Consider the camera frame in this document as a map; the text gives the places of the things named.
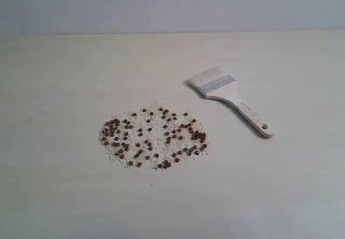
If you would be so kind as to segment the wooden paint brush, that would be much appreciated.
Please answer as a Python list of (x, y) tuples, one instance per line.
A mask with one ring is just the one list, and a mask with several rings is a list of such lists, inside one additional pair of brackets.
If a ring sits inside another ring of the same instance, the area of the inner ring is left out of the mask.
[(240, 98), (236, 91), (237, 80), (225, 69), (212, 68), (189, 78), (187, 83), (206, 99), (221, 101), (236, 110), (264, 138), (274, 136), (272, 126)]

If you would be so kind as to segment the pile of pellets and grains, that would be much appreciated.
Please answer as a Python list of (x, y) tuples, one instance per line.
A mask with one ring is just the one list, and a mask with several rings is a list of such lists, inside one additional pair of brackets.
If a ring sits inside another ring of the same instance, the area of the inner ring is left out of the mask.
[(126, 169), (169, 169), (208, 154), (205, 125), (190, 111), (181, 113), (163, 102), (150, 102), (104, 122), (98, 140), (110, 162)]

